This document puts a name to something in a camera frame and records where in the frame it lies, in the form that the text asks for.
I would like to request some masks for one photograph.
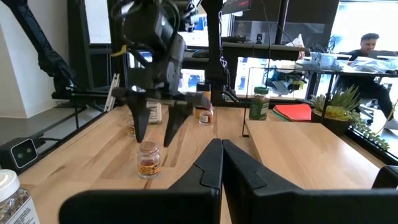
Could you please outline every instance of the spice jar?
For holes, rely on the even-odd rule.
[[[255,87],[254,96],[251,98],[249,119],[265,121],[267,119],[269,98],[267,97],[268,88]]]
[[[203,110],[200,112],[199,123],[200,124],[211,124],[214,120],[213,105],[210,105],[209,110]]]
[[[138,174],[143,179],[152,179],[160,172],[159,147],[151,141],[144,141],[137,153]]]
[[[162,104],[158,102],[147,102],[147,108],[150,109],[149,124],[160,124],[162,122]]]
[[[21,188],[17,174],[12,170],[0,170],[0,223],[39,224],[29,191]]]
[[[136,127],[134,126],[134,120],[132,118],[131,111],[129,111],[127,114],[126,127],[127,127],[127,134],[130,137],[136,137]]]

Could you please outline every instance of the green cap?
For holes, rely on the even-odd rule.
[[[254,93],[268,94],[268,92],[269,92],[269,90],[267,87],[263,87],[263,86],[254,87]]]

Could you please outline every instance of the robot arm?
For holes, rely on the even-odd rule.
[[[134,4],[122,15],[120,9],[131,2]],[[127,100],[138,142],[144,139],[148,125],[147,101],[158,101],[169,106],[165,147],[169,146],[179,127],[191,115],[193,106],[210,107],[210,101],[201,93],[183,95],[178,92],[185,42],[177,32],[192,31],[192,17],[197,13],[197,5],[193,1],[171,0],[121,1],[110,12],[113,19],[122,20],[127,49],[144,66],[129,71],[130,84],[137,86],[139,91],[128,88],[113,91],[113,96]],[[142,58],[139,50],[149,51],[152,61]]]
[[[53,98],[68,98],[70,88],[76,88],[75,71],[54,51],[39,23],[33,16],[27,0],[1,0],[13,13],[38,53],[39,67],[53,77]]]

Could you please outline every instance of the potted plant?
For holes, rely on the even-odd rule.
[[[343,135],[348,128],[352,127],[358,130],[364,137],[368,138],[382,150],[389,149],[388,143],[381,139],[376,133],[372,132],[366,123],[361,119],[361,115],[355,112],[359,106],[358,87],[351,86],[345,91],[342,89],[330,97],[326,107],[323,125],[337,136]],[[326,97],[324,95],[311,96],[314,109],[311,112],[311,121],[320,123],[322,120],[323,106]]]

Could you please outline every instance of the plant pot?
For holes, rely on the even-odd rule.
[[[321,123],[321,116],[311,111],[311,122]],[[330,118],[323,119],[323,125],[337,136],[342,136],[351,126],[352,121],[339,121]]]

